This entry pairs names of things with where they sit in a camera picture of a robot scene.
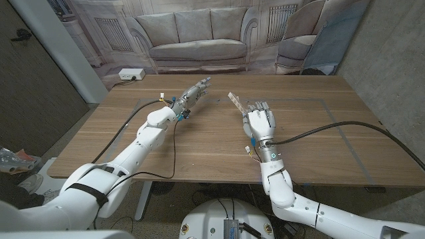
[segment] electrical outlet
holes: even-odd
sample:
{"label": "electrical outlet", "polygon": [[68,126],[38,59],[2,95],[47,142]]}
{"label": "electrical outlet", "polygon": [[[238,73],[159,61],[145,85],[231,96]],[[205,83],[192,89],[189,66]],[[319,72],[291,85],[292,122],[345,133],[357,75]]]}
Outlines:
{"label": "electrical outlet", "polygon": [[131,80],[135,76],[136,80],[142,80],[145,77],[145,70],[142,68],[122,68],[120,73],[121,80]]}

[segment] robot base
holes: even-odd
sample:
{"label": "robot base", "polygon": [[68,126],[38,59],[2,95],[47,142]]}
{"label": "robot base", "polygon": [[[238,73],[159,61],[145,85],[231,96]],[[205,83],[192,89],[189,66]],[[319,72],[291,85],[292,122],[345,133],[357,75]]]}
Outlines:
{"label": "robot base", "polygon": [[[224,237],[224,220],[227,210],[228,219],[238,220],[239,223],[247,223],[261,233],[262,238],[274,239],[274,233],[268,218],[256,207],[247,202],[234,199],[234,210],[232,199],[210,200],[193,209],[183,220],[180,227],[180,239],[187,238],[217,238]],[[238,235],[232,238],[255,239],[255,237],[243,230],[238,230]]]}

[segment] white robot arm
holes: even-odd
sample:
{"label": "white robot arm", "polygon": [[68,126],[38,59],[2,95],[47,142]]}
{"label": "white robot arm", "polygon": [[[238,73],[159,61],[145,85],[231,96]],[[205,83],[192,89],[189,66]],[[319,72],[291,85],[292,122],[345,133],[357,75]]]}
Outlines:
{"label": "white robot arm", "polygon": [[130,180],[146,156],[164,141],[168,124],[179,121],[208,92],[210,78],[186,90],[172,108],[151,112],[137,131],[136,139],[109,163],[88,163],[71,174],[54,200],[18,210],[0,201],[0,231],[85,230],[96,215],[109,217],[125,197]]}
{"label": "white robot arm", "polygon": [[267,103],[248,106],[243,116],[245,133],[260,144],[263,187],[278,218],[311,226],[332,238],[400,238],[425,230],[425,226],[416,224],[363,218],[294,193],[290,174],[284,169],[276,147],[267,144],[273,142],[276,127]]}

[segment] wooden table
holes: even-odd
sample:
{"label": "wooden table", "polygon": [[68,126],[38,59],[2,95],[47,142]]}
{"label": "wooden table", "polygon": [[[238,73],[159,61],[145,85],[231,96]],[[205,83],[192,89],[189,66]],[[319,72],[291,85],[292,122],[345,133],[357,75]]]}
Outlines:
{"label": "wooden table", "polygon": [[[138,106],[176,96],[205,78],[203,75],[146,76],[128,86],[115,87],[91,115],[48,170],[51,177],[68,177],[91,162]],[[283,140],[336,121],[356,120],[384,128],[351,87],[338,76],[214,75],[209,94],[177,125],[177,164],[168,181],[260,183],[260,167],[245,151],[250,139],[242,116],[228,99],[229,91],[243,102],[266,100],[278,125],[275,139]],[[140,111],[100,158],[111,161],[133,141],[156,103]],[[140,171],[169,176],[173,172],[173,137],[143,162]],[[372,129],[347,125],[280,145],[285,167],[297,183],[423,187],[425,174],[393,141]],[[156,181],[150,175],[136,179]]]}

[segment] shoe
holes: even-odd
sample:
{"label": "shoe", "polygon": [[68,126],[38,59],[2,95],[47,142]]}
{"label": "shoe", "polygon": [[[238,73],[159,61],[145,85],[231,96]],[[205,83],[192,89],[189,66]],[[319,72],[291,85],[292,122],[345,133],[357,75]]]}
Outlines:
{"label": "shoe", "polygon": [[39,189],[42,182],[43,176],[34,174],[31,175],[28,179],[25,179],[22,183],[19,183],[18,186],[23,187],[28,191],[29,194],[33,194],[35,191],[37,191],[37,189]]}
{"label": "shoe", "polygon": [[56,191],[47,191],[44,193],[44,202],[43,205],[50,202],[51,200],[55,199],[57,196],[59,196],[60,190]]}

